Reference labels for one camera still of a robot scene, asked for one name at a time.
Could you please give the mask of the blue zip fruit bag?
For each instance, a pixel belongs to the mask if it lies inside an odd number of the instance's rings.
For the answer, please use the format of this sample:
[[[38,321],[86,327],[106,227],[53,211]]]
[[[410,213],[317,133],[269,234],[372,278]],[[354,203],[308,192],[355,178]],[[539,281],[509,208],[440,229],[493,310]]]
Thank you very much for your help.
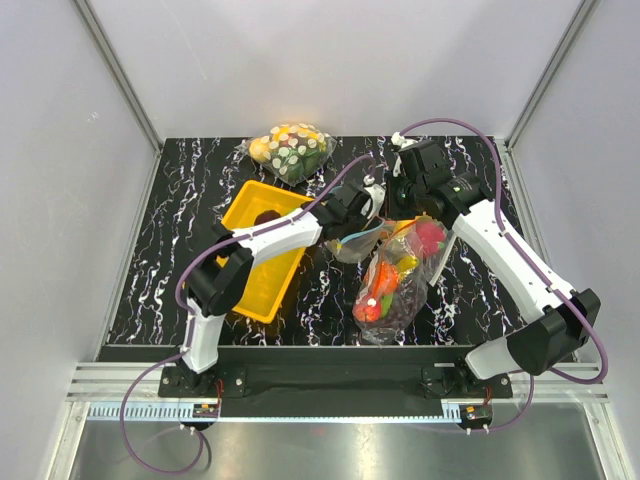
[[[324,246],[338,262],[356,264],[368,257],[381,238],[392,230],[392,222],[376,217],[371,228],[349,234],[342,239],[326,241]]]

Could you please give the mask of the dark red fake apple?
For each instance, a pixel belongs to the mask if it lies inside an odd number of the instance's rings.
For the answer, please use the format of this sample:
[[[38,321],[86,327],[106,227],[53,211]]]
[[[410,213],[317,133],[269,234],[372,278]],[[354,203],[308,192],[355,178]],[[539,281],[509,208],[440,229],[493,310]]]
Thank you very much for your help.
[[[279,219],[280,217],[281,217],[281,214],[279,212],[275,210],[266,210],[255,217],[254,225],[255,226],[262,225],[262,224],[274,221],[276,219]]]

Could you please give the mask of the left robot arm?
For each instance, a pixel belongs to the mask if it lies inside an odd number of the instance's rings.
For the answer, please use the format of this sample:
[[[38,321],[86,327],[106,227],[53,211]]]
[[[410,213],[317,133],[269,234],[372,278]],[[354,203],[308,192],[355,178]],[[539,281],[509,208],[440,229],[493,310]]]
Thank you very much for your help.
[[[379,213],[385,189],[346,182],[264,224],[230,230],[213,227],[213,245],[177,281],[175,299],[187,311],[185,340],[177,359],[181,384],[196,396],[215,386],[218,343],[225,316],[244,295],[250,274],[262,264],[300,248],[362,230]]]

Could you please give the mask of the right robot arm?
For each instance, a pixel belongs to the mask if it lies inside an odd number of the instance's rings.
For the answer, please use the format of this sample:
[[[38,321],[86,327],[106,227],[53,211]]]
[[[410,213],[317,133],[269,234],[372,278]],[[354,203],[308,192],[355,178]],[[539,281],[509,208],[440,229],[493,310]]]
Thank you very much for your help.
[[[533,376],[581,348],[601,307],[590,289],[579,292],[557,275],[502,215],[500,196],[473,174],[452,174],[439,146],[394,134],[396,163],[387,174],[385,209],[393,220],[426,214],[468,244],[507,289],[525,325],[469,351],[454,371],[466,396],[490,379],[523,371]]]

